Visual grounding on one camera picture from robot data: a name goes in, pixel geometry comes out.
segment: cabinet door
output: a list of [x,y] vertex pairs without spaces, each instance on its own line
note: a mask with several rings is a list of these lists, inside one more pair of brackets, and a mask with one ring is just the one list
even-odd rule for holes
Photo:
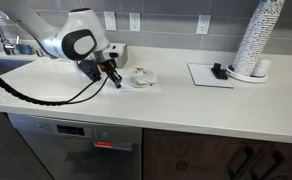
[[267,143],[243,180],[292,180],[292,144]]
[[145,180],[229,180],[264,142],[186,133],[144,131]]

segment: gray wall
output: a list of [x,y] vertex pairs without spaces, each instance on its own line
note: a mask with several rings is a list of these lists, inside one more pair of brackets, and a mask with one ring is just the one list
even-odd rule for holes
[[[26,0],[49,23],[62,27],[71,9],[90,7],[105,27],[103,11],[114,11],[117,31],[107,31],[112,42],[133,46],[237,51],[250,17],[259,0]],[[142,31],[129,31],[129,12],[142,13]],[[211,14],[208,35],[196,35],[199,14]],[[24,30],[7,21],[9,38]],[[292,54],[292,0],[287,0],[281,19],[265,53]]]

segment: wall outlet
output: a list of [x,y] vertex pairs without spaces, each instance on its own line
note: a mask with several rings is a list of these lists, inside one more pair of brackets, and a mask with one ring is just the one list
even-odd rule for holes
[[106,30],[116,31],[115,13],[111,11],[105,11],[104,16],[105,16]]
[[199,15],[196,34],[208,34],[211,15]]
[[140,31],[140,14],[129,13],[130,31]]

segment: dishwasher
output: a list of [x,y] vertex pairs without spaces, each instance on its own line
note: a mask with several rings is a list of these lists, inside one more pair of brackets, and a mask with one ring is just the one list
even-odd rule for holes
[[141,180],[142,129],[8,114],[56,180]]

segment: sink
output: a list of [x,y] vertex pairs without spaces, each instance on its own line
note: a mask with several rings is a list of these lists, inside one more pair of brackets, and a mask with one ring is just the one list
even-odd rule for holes
[[0,75],[24,66],[32,61],[0,59]]

